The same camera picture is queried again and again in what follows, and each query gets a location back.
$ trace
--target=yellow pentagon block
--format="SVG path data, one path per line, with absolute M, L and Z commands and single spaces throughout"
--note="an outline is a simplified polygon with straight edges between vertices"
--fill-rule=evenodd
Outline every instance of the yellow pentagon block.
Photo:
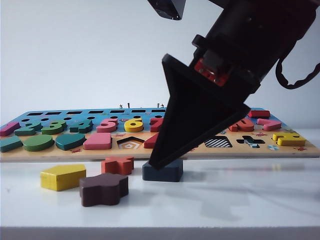
M 79 187 L 79 179 L 85 177 L 83 164 L 57 165 L 40 173 L 41 187 L 55 191 Z
M 272 140 L 280 146 L 304 146 L 306 144 L 306 139 L 298 133 L 276 132 Z

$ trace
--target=checkered pattern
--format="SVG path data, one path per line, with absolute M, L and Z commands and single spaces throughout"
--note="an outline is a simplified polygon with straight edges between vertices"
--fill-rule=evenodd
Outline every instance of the checkered pattern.
M 231 143 L 227 138 L 214 137 L 204 142 L 207 148 L 232 148 Z

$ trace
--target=navy blue rectangular block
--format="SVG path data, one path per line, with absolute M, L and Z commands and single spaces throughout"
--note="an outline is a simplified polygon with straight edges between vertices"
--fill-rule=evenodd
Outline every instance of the navy blue rectangular block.
M 179 182 L 183 174 L 182 159 L 174 160 L 160 170 L 156 170 L 148 162 L 142 166 L 142 179 L 146 181 Z

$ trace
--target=white wall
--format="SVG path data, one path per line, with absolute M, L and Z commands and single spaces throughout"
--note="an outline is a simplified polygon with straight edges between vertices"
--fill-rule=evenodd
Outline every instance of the white wall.
M 161 59 L 185 64 L 222 9 L 187 0 L 182 21 L 159 17 L 147 0 L 2 0 L 1 125 L 27 111 L 156 107 L 169 92 Z M 320 62 L 320 11 L 284 63 L 289 79 Z M 320 128 L 320 75 L 297 90 L 274 69 L 246 103 L 294 128 Z

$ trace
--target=blue puzzle board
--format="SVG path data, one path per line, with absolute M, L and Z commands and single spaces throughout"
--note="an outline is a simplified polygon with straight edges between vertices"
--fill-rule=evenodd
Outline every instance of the blue puzzle board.
M 252 108 L 252 110 L 263 110 L 263 108 Z M 53 134 L 55 140 L 61 134 L 69 134 L 70 126 L 77 124 L 83 120 L 92 120 L 92 130 L 85 134 L 85 138 L 89 139 L 91 134 L 96 132 L 97 126 L 104 119 L 117 119 L 118 126 L 116 131 L 111 132 L 112 147 L 110 149 L 99 150 L 85 150 L 83 146 L 78 146 L 70 150 L 62 150 L 56 145 L 41 151 L 27 151 L 23 146 L 8 152 L 1 152 L 2 162 L 20 162 L 20 161 L 72 161 L 72 160 L 102 160 L 109 156 L 134 156 L 136 159 L 148 159 L 152 149 L 144 148 L 144 141 L 151 138 L 156 132 L 150 132 L 150 120 L 152 118 L 163 118 L 166 113 L 166 108 L 105 108 L 105 109 L 72 109 L 72 110 L 42 110 L 29 111 L 19 117 L 13 119 L 9 123 L 19 122 L 21 127 L 26 124 L 40 121 L 42 127 L 49 127 L 50 123 L 57 120 L 66 121 L 66 128 L 63 132 Z M 124 124 L 126 121 L 134 118 L 142 118 L 143 130 L 140 132 L 126 132 Z M 319 157 L 320 151 L 308 140 L 305 145 L 280 146 L 277 142 L 272 140 L 274 133 L 296 133 L 293 129 L 282 122 L 281 128 L 274 131 L 265 131 L 263 126 L 257 125 L 256 118 L 246 117 L 254 124 L 254 130 L 247 131 L 230 131 L 226 129 L 217 134 L 216 137 L 208 139 L 208 141 L 199 145 L 197 148 L 188 152 L 185 157 L 192 158 L 215 158 L 215 157 L 232 157 L 232 158 L 278 158 L 278 157 Z M 199 122 L 205 119 L 198 117 Z M 274 115 L 269 117 L 270 120 L 280 121 Z M 36 135 L 41 135 L 41 130 L 37 130 Z M 0 139 L 12 137 L 14 133 L 8 136 L 2 136 Z M 19 136 L 21 142 L 32 136 Z M 257 139 L 259 144 L 253 144 L 248 141 L 248 137 Z M 126 146 L 128 148 L 121 148 L 123 142 L 128 139 Z

